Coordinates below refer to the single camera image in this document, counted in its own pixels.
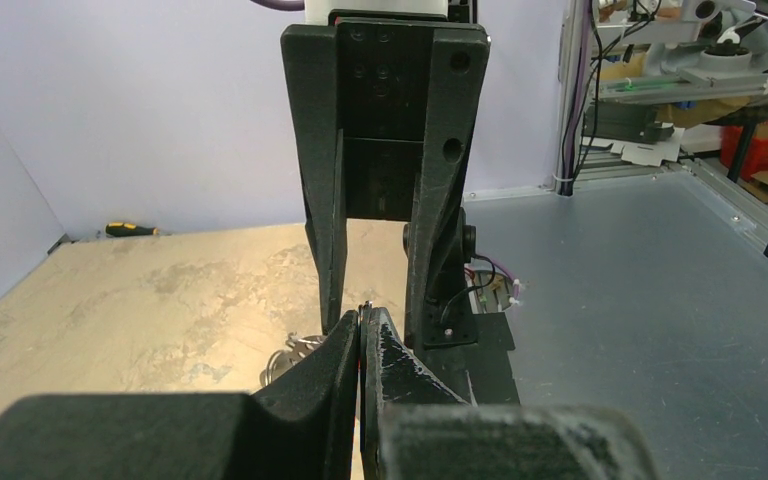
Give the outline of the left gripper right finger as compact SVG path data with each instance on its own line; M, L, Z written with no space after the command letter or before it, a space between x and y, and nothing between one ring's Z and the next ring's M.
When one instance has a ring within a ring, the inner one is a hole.
M360 455L367 479L656 479L639 430L587 405L474 405L360 310Z

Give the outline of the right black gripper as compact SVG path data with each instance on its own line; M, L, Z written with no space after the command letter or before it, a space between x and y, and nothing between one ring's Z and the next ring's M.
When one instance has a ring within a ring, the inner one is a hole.
M462 198L490 40L474 9L335 9L329 23L338 51L334 27L281 35L321 329L341 317L346 213L411 220L405 342L419 350L426 322L469 314Z

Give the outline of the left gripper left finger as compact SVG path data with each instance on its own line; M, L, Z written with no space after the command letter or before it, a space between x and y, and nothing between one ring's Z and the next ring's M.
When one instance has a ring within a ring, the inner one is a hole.
M22 398L0 415L0 479L347 479L358 319L255 393Z

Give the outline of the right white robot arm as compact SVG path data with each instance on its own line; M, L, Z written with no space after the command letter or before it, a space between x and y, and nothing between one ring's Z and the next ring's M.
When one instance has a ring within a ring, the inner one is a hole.
M341 315L348 221L386 220L405 226L405 343L476 341L462 201L490 46L477 23L423 14L339 10L282 33L324 332Z

